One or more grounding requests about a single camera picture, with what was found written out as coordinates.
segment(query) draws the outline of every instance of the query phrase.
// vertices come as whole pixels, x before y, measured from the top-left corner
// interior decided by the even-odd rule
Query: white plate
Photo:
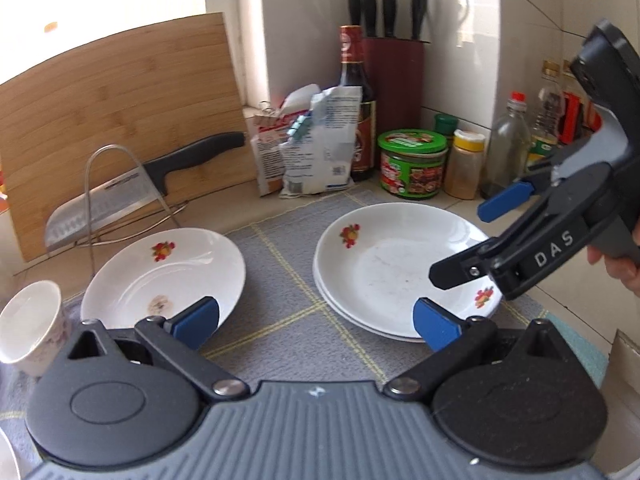
[[[461,319],[489,317],[502,297],[488,277],[450,290],[429,280],[431,264],[486,240],[473,224],[436,207],[385,203],[332,223],[316,247],[314,267],[333,304],[377,332],[417,338],[415,301],[427,297]]]
[[[18,460],[9,439],[0,428],[0,478],[2,480],[20,480]]]
[[[320,283],[318,276],[316,274],[316,266],[314,265],[314,281],[316,282],[316,287],[318,288],[318,291],[320,292],[320,295],[322,296],[322,298],[326,301],[326,304],[329,305],[332,310],[334,312],[336,312],[337,314],[340,314],[344,319],[346,319],[349,322],[352,322],[355,326],[358,326],[360,328],[363,328],[364,330],[367,330],[373,334],[376,335],[381,335],[382,337],[386,337],[389,339],[395,339],[396,341],[404,341],[405,343],[424,343],[424,339],[422,339],[421,337],[402,337],[399,335],[393,335],[393,334],[387,334],[385,332],[379,332],[378,330],[375,330],[373,328],[371,328],[370,326],[366,326],[360,322],[358,322],[357,320],[353,319],[353,317],[349,316],[349,314],[347,314],[345,311],[341,310],[336,304],[333,303],[333,301],[331,301],[331,298],[329,298],[329,295],[326,293],[326,291],[324,290],[324,287],[322,286],[322,283]]]
[[[155,233],[121,250],[95,275],[82,319],[130,328],[143,317],[170,318],[203,296],[220,306],[222,325],[244,287],[244,258],[225,236],[206,229]]]

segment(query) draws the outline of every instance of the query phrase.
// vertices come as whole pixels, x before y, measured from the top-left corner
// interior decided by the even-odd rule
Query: human hand
[[[640,221],[632,233],[636,244],[640,245]],[[602,258],[602,252],[593,246],[587,247],[587,261],[595,265]],[[629,258],[604,256],[604,265],[609,276],[620,280],[626,288],[640,298],[640,269]]]

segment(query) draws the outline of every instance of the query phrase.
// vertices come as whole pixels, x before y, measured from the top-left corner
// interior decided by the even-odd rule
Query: cleaver
[[[168,173],[199,166],[220,153],[241,146],[244,146],[242,132],[211,135],[94,187],[89,192],[92,230],[97,231],[153,202],[158,198],[158,193],[166,196],[164,178]],[[44,232],[47,252],[88,235],[84,200],[83,193],[59,206],[51,214]]]

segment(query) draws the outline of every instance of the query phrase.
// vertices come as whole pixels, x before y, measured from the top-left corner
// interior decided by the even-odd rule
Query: blue gripper pad
[[[443,349],[462,335],[466,323],[429,298],[414,304],[414,328],[434,351]]]
[[[197,350],[218,329],[220,308],[211,296],[185,308],[164,323],[164,329],[191,350]]]
[[[524,204],[535,193],[529,182],[516,182],[478,206],[478,218],[493,222],[512,209]]]

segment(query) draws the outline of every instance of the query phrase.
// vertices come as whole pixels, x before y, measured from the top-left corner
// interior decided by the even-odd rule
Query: black knife handle
[[[420,39],[420,25],[422,20],[420,19],[420,1],[411,0],[411,39]]]
[[[382,17],[385,22],[385,37],[392,38],[396,28],[396,0],[382,0]]]
[[[224,134],[210,135],[204,139],[187,144],[167,155],[159,156],[149,162],[145,162],[142,166],[151,178],[151,182],[156,186],[156,189],[162,196],[166,196],[167,189],[164,178],[167,176],[167,173],[199,166],[220,153],[232,150],[233,148],[240,148],[241,146],[244,146],[244,133],[242,132],[226,132]]]
[[[418,39],[420,39],[420,32],[422,30],[422,22],[427,14],[427,0],[420,0],[420,17],[418,20]]]
[[[359,25],[362,16],[362,7],[360,6],[360,0],[349,0],[349,17],[351,18],[351,25]]]
[[[364,26],[367,36],[376,37],[376,16],[378,14],[378,6],[376,0],[363,0],[364,8]]]

